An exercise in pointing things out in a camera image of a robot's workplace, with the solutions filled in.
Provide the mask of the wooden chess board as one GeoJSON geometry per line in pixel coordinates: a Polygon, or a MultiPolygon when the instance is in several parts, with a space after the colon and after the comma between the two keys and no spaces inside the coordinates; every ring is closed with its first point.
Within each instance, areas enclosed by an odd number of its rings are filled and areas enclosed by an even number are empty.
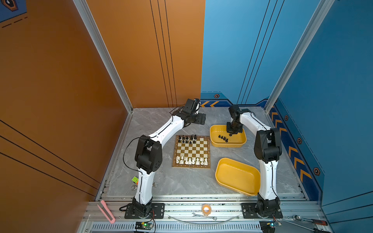
{"type": "Polygon", "coordinates": [[[172,166],[175,168],[210,169],[210,137],[177,135],[172,166]]]}

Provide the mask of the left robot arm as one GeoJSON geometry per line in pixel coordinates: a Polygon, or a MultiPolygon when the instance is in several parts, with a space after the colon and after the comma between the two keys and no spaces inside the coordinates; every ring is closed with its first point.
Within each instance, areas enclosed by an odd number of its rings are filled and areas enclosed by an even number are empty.
{"type": "Polygon", "coordinates": [[[171,118],[157,131],[149,136],[142,135],[139,138],[135,154],[139,182],[132,201],[134,212],[137,215],[146,217],[151,212],[153,179],[163,161],[163,146],[175,133],[186,126],[190,124],[204,125],[206,114],[199,113],[200,105],[199,99],[188,99],[185,105],[171,113],[171,118]]]}

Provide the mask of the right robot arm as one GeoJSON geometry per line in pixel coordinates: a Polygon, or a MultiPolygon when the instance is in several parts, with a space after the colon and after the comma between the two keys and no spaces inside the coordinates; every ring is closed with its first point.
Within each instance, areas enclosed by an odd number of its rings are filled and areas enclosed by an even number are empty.
{"type": "Polygon", "coordinates": [[[254,154],[259,161],[260,189],[255,206],[261,217],[282,218],[280,198],[276,191],[276,170],[282,155],[281,135],[277,128],[261,122],[249,109],[240,109],[238,105],[229,107],[231,121],[226,131],[235,135],[246,127],[255,136],[254,154]]]}

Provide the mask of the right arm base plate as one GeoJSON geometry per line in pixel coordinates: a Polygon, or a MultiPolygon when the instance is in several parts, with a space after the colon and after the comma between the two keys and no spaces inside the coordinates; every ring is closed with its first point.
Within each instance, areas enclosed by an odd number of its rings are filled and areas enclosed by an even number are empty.
{"type": "Polygon", "coordinates": [[[262,219],[270,219],[276,218],[281,219],[283,218],[283,213],[281,209],[270,209],[270,210],[260,210],[256,203],[242,203],[241,210],[243,217],[245,219],[254,219],[254,218],[262,218],[262,219]]]}

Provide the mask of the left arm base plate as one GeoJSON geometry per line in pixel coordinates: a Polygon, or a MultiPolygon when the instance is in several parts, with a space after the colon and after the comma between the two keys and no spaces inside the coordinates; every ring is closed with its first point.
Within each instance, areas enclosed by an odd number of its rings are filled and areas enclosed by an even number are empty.
{"type": "Polygon", "coordinates": [[[129,204],[125,210],[125,219],[163,219],[164,203],[151,203],[148,205],[129,204]]]}

